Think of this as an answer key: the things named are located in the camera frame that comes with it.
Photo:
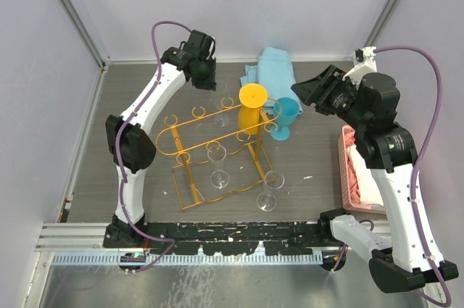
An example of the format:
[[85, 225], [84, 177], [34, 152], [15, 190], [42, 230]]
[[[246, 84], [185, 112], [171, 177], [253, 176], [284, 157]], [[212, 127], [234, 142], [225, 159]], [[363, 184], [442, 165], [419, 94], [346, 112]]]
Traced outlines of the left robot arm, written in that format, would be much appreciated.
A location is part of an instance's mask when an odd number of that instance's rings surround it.
[[119, 116], [105, 121], [109, 151], [117, 167], [117, 209], [107, 226], [104, 247], [139, 247], [145, 239], [143, 207], [147, 168], [156, 147], [149, 133], [160, 112], [186, 83], [206, 91], [216, 88], [215, 39], [190, 30], [186, 41], [157, 52], [157, 69], [136, 100]]

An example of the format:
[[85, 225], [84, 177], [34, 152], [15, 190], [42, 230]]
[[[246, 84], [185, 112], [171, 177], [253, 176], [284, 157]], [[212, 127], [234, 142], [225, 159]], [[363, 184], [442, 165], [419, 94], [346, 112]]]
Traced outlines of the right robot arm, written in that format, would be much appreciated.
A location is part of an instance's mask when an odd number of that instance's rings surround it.
[[336, 209], [320, 216], [321, 242], [333, 246], [341, 241], [351, 247], [368, 263], [372, 279], [386, 294], [456, 279], [457, 265], [438, 250], [413, 180], [418, 163], [415, 142], [394, 121], [400, 98], [395, 80], [369, 72], [354, 83], [331, 64], [291, 89], [303, 104], [313, 105], [322, 115], [336, 115], [354, 129], [356, 148], [381, 193], [391, 231], [391, 240], [385, 241], [347, 211]]

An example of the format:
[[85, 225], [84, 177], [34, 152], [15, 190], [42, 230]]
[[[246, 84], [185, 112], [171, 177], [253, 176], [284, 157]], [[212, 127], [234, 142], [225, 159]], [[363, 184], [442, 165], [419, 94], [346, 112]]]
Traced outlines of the orange plastic wine glass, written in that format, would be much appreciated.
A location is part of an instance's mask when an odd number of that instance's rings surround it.
[[239, 91], [239, 101], [241, 108], [238, 115], [239, 130], [249, 127], [247, 132], [253, 136], [257, 134], [257, 124], [260, 118], [260, 109], [268, 99], [266, 89], [257, 83], [248, 83], [242, 86]]

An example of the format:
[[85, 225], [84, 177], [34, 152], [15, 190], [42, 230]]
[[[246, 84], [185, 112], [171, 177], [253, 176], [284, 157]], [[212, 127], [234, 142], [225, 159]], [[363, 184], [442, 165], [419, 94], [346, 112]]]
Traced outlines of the clear flute glass back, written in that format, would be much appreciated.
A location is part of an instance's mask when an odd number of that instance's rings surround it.
[[[222, 105], [222, 101], [227, 104], [229, 100], [229, 91], [225, 83], [218, 82], [216, 85], [216, 91], [212, 93], [212, 102], [215, 105], [217, 111], [223, 111], [225, 107]], [[215, 115], [215, 124], [220, 127], [225, 127], [229, 124], [230, 119], [227, 112], [221, 112]]]

